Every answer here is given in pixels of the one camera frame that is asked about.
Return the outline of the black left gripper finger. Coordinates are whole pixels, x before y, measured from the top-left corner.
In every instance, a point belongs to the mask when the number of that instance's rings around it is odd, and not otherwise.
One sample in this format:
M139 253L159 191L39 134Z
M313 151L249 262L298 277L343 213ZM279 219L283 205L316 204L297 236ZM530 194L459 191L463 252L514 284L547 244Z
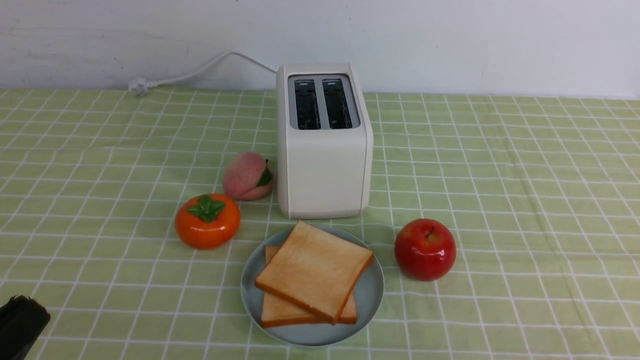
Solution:
M0 358L24 360L45 330L51 315L29 296L12 296L0 308Z

